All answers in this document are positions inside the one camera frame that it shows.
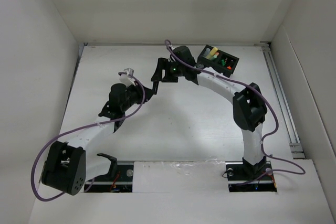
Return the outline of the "blue pastel highlighter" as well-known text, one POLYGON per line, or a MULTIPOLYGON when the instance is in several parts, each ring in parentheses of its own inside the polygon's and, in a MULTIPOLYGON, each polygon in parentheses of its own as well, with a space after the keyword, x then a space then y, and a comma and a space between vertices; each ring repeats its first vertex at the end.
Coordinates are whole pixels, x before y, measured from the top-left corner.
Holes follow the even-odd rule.
POLYGON ((206 57, 209 53, 210 53, 211 49, 210 48, 207 48, 204 52, 204 56, 206 57))

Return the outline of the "yellow pastel highlighter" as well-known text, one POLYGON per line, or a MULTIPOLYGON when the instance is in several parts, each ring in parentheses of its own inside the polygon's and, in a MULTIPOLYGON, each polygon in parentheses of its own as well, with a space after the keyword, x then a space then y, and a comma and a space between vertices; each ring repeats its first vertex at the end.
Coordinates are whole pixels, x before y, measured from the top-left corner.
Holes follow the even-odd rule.
POLYGON ((211 51, 209 52, 209 54, 206 56, 206 58, 207 58, 207 59, 211 59, 211 57, 212 57, 213 55, 215 55, 217 51, 218 51, 218 48, 217 48, 217 47, 213 47, 213 48, 211 49, 211 51))

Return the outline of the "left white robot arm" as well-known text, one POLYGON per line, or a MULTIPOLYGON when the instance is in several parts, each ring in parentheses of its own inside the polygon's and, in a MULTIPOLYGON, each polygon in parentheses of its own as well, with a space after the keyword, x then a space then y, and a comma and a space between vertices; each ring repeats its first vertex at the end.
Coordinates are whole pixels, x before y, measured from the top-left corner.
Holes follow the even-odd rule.
POLYGON ((100 122, 66 142, 54 141, 51 144, 41 175, 42 184, 69 195, 76 195, 88 180, 97 177, 114 179, 118 170, 115 157, 98 153, 98 159, 89 164, 88 155, 121 127, 130 107, 149 101, 157 93, 158 86, 157 81, 151 89, 139 83, 129 86, 123 83, 112 85, 109 99, 98 115, 102 119, 100 122))

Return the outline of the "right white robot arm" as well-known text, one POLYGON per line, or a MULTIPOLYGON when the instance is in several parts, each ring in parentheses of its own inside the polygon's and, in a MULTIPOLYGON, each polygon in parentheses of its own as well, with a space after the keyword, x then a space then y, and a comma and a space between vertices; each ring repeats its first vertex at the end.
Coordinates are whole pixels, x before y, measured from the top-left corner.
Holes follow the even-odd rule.
POLYGON ((208 88, 228 100, 233 106, 233 119, 243 134, 243 173, 254 179, 266 166, 266 156, 261 150, 261 134, 267 108, 259 97, 260 88, 251 83, 244 89, 229 79, 230 70, 225 70, 217 60, 211 62, 204 57, 195 59, 187 46, 173 48, 166 45, 169 58, 159 58, 151 78, 153 91, 157 92, 160 82, 177 83, 179 77, 208 88))

